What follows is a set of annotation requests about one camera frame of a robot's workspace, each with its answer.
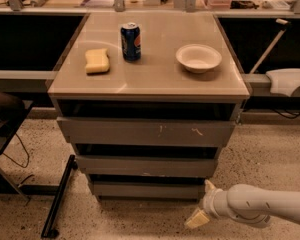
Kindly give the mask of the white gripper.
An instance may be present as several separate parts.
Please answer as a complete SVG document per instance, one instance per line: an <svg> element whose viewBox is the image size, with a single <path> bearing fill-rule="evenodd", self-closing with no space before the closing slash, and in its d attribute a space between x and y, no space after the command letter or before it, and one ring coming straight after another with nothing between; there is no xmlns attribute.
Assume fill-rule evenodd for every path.
<svg viewBox="0 0 300 240"><path fill-rule="evenodd" d="M208 179L205 183L205 195L202 201L204 211L214 218L229 218L229 205L227 200L227 191L216 186ZM191 216L185 221L184 225L189 229L207 224L210 219L208 215L200 208L196 208Z"/></svg>

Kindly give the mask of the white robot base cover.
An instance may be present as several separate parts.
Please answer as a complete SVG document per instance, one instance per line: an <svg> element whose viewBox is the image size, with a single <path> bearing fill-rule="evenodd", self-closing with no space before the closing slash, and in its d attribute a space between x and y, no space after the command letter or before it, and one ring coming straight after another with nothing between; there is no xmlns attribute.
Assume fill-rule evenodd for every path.
<svg viewBox="0 0 300 240"><path fill-rule="evenodd" d="M300 68L271 70L266 73L270 79L270 92L291 97L300 87Z"/></svg>

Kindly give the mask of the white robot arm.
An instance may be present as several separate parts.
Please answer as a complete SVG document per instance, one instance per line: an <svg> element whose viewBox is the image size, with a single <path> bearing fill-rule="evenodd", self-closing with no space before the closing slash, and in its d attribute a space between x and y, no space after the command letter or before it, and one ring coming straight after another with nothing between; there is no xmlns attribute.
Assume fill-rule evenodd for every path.
<svg viewBox="0 0 300 240"><path fill-rule="evenodd" d="M222 190L206 180L205 195L184 225L194 229L207 224L211 218L228 218L254 228L265 228L272 216L300 225L300 192L265 190L247 184Z"/></svg>

